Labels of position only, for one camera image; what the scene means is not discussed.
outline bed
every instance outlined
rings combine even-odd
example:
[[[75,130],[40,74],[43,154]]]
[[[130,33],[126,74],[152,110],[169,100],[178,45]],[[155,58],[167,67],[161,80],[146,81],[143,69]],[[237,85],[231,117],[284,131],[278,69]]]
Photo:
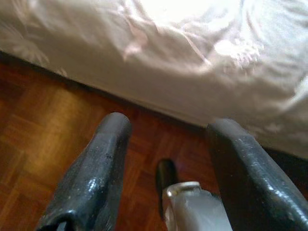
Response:
[[[304,0],[2,0],[0,50],[198,126],[236,120],[308,159]]]

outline wood parquet tile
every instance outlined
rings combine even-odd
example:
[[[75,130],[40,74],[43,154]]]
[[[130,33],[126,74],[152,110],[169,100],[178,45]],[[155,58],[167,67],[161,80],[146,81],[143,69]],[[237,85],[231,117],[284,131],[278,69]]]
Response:
[[[20,62],[0,62],[0,230],[33,230],[65,171],[110,112],[133,133],[117,231],[165,230],[158,215],[156,163],[172,158],[182,180],[218,193],[199,129],[88,90]]]

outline white bedsheet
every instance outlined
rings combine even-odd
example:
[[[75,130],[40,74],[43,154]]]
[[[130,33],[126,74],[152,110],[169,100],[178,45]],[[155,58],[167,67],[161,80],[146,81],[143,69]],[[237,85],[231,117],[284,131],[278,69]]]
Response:
[[[200,126],[308,158],[305,0],[0,0],[0,49]]]

